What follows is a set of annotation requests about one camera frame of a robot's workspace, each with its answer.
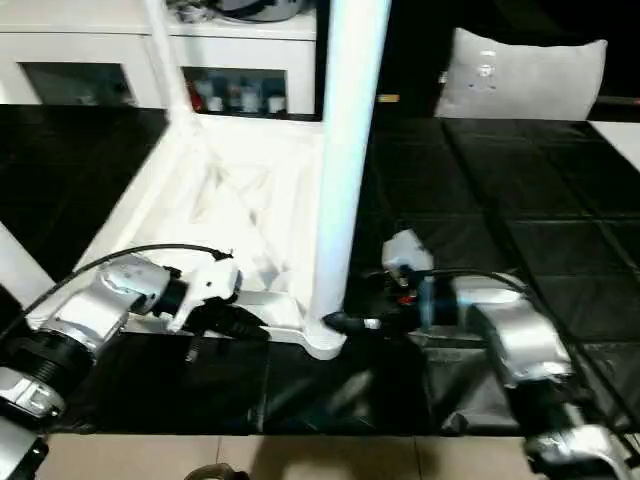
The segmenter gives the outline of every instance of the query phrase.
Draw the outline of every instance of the white pillow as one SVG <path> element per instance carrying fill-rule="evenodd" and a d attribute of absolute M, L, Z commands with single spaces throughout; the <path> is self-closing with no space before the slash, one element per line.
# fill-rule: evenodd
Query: white pillow
<path fill-rule="evenodd" d="M 600 90 L 606 50 L 606 40 L 507 45 L 457 28 L 436 116 L 584 120 Z"/>

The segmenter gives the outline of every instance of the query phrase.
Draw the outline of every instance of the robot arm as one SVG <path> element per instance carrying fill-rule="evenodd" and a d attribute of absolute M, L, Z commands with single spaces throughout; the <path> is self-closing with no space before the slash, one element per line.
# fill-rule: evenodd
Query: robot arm
<path fill-rule="evenodd" d="M 466 329 L 487 354 L 525 437 L 532 470 L 549 478 L 633 477 L 611 433 L 585 414 L 584 389 L 551 321 L 492 279 L 454 281 Z"/>
<path fill-rule="evenodd" d="M 196 275 L 203 285 L 188 285 L 173 268 L 127 255 L 100 268 L 28 337 L 12 340 L 0 363 L 0 480 L 33 478 L 47 454 L 33 430 L 60 414 L 129 314 L 178 317 L 179 329 L 204 298 L 229 302 L 238 278 L 231 258 Z"/>

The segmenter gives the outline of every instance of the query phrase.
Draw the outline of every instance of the cabinet shelf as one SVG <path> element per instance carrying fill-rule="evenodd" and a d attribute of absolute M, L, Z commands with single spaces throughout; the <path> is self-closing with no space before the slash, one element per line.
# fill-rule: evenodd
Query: cabinet shelf
<path fill-rule="evenodd" d="M 222 18 L 199 24 L 169 19 L 171 35 L 315 41 L 314 10 L 274 23 L 238 23 Z M 148 35 L 141 0 L 3 0 L 0 33 L 103 33 Z"/>

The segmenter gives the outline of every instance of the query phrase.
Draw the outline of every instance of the black cable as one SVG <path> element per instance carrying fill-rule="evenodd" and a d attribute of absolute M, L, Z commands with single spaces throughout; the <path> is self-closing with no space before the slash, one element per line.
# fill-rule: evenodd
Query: black cable
<path fill-rule="evenodd" d="M 82 275 L 83 273 L 88 272 L 96 267 L 99 267 L 103 263 L 110 262 L 119 257 L 124 257 L 125 255 L 131 255 L 133 253 L 140 252 L 148 252 L 152 250 L 194 250 L 198 252 L 209 253 L 216 260 L 223 260 L 225 258 L 231 258 L 231 255 L 228 253 L 223 253 L 215 248 L 204 247 L 202 245 L 191 245 L 188 243 L 159 243 L 156 245 L 140 245 L 138 247 L 125 248 L 124 250 L 119 250 L 117 252 L 110 253 L 109 255 L 105 255 L 104 257 L 100 257 L 93 262 L 87 263 L 83 265 L 78 270 L 70 273 L 58 283 L 56 283 L 49 290 L 44 292 L 38 298 L 36 298 L 27 308 L 25 308 L 22 312 L 20 312 L 11 322 L 7 328 L 0 333 L 0 344 L 7 338 L 7 336 L 17 328 L 36 308 L 42 305 L 47 299 L 49 299 L 54 293 L 62 289 L 64 286 L 69 284 L 72 280 L 75 280 L 77 277 Z"/>
<path fill-rule="evenodd" d="M 526 297 L 530 296 L 529 289 L 526 286 L 518 283 L 515 280 L 512 280 L 506 275 L 476 268 L 432 268 L 430 270 L 418 270 L 415 272 L 411 272 L 409 274 L 409 277 L 411 280 L 417 283 L 418 280 L 422 280 L 426 277 L 460 277 L 464 275 L 491 278 L 492 280 L 496 280 L 505 284 L 515 292 L 518 292 Z"/>

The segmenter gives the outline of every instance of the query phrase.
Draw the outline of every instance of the beige floor tile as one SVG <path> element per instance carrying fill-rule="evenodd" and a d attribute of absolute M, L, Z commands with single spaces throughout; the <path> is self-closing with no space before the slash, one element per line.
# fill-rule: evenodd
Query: beige floor tile
<path fill-rule="evenodd" d="M 533 480 L 519 438 L 418 438 L 422 480 Z"/>
<path fill-rule="evenodd" d="M 418 480 L 412 438 L 221 437 L 218 461 L 251 480 Z"/>
<path fill-rule="evenodd" d="M 40 480 L 182 480 L 216 462 L 219 437 L 55 435 Z"/>

